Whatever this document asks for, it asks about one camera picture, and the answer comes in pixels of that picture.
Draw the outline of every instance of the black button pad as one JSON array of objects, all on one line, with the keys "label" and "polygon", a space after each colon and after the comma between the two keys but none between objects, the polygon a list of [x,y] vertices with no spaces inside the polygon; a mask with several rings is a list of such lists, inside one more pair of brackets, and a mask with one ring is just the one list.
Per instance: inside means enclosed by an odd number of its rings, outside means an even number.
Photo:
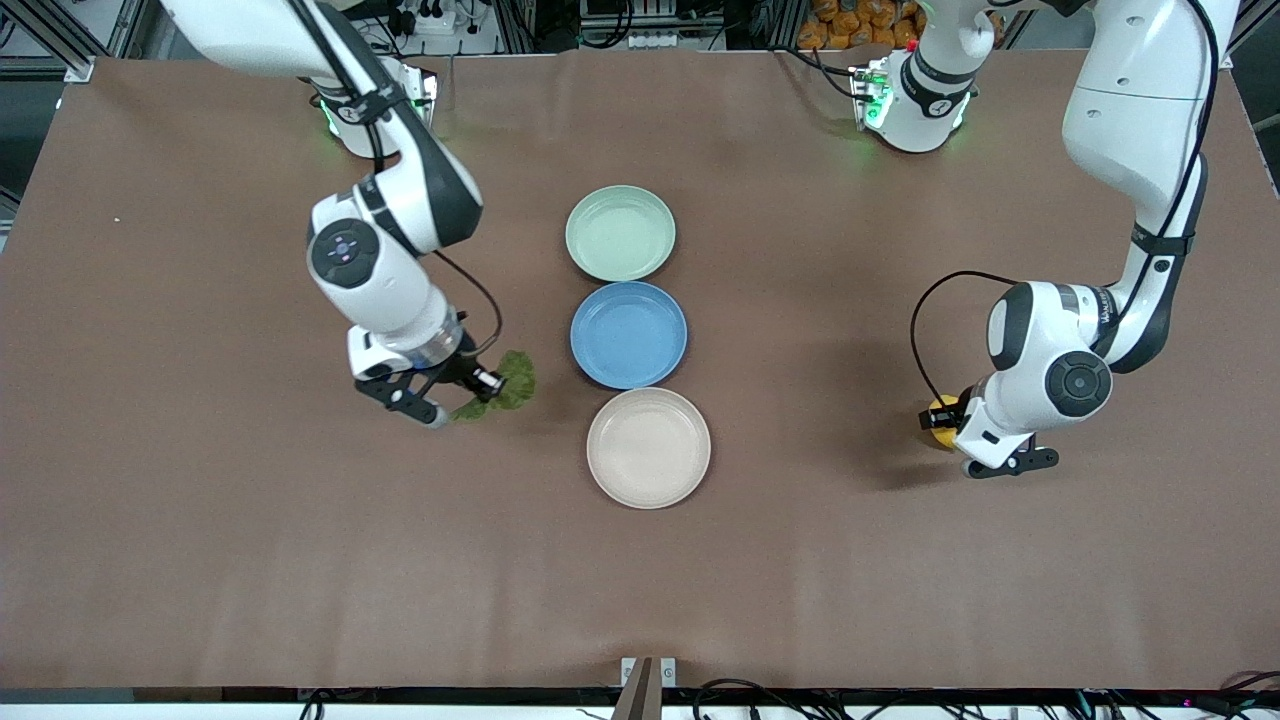
[{"label": "black button pad", "polygon": [[1111,370],[1092,352],[1068,352],[1048,366],[1044,391],[1059,413],[1083,418],[1111,395]]},{"label": "black button pad", "polygon": [[310,260],[323,281],[346,288],[360,287],[374,274],[378,233],[364,220],[334,220],[311,241]]}]

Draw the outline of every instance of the green plate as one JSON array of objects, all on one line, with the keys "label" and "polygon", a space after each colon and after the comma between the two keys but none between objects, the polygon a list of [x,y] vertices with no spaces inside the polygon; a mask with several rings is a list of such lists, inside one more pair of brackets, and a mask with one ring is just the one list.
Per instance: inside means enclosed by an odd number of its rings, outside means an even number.
[{"label": "green plate", "polygon": [[608,282],[637,281],[667,261],[676,246],[676,218],[648,190],[602,187],[570,213],[564,243],[586,274]]}]

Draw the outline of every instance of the tabletop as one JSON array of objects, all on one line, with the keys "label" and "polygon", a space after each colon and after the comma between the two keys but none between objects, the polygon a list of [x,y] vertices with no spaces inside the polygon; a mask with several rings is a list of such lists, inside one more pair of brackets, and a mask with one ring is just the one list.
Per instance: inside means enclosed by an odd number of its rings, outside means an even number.
[{"label": "tabletop", "polygon": [[[307,275],[311,205],[369,172],[310,88],[100,61],[0,256],[0,683],[590,685],[657,655],[682,684],[1197,688],[1280,665],[1280,205],[1228,76],[1164,354],[1043,436],[1050,471],[965,479],[916,425],[931,282],[1119,277],[1133,210],[1059,137],[1080,61],[993,53],[966,124],[918,156],[781,55],[442,68],[435,128],[486,206],[453,256],[539,389],[440,432],[351,388]],[[662,511],[611,501],[584,454],[613,393],[570,354],[598,284],[563,227],[613,183],[675,213],[652,282],[690,343],[663,386],[714,438]],[[989,372],[1001,292],[927,306],[945,391]]]}]

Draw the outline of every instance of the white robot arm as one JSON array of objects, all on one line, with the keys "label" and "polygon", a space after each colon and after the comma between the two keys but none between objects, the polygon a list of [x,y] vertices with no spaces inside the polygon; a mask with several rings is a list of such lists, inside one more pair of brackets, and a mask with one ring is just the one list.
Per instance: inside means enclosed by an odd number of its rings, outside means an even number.
[{"label": "white robot arm", "polygon": [[[378,58],[353,27],[314,0],[163,0],[206,58],[261,76],[298,76],[319,92],[332,127],[357,155],[398,151],[399,161],[315,205],[307,265],[325,296],[356,327],[347,338],[356,387],[428,427],[448,414],[426,397],[436,382],[483,400],[503,380],[475,360],[458,314],[417,259],[475,232],[480,191],[422,120],[430,88],[421,70]],[[415,374],[428,386],[410,389]]]},{"label": "white robot arm", "polygon": [[[938,147],[960,126],[992,46],[986,1],[922,4],[929,27],[916,50],[897,50],[854,81],[876,96],[855,108],[867,129],[913,152]],[[1064,14],[1084,5],[1048,4]],[[924,427],[957,429],[955,446],[974,460],[968,474],[1055,464],[1055,454],[1034,447],[1036,433],[1091,418],[1110,397],[1112,374],[1164,348],[1207,182],[1199,142],[1236,4],[1097,0],[1062,138],[1080,168],[1134,202],[1124,273],[1106,287],[1018,283],[996,302],[987,328],[996,372],[959,402],[922,414]]]}]

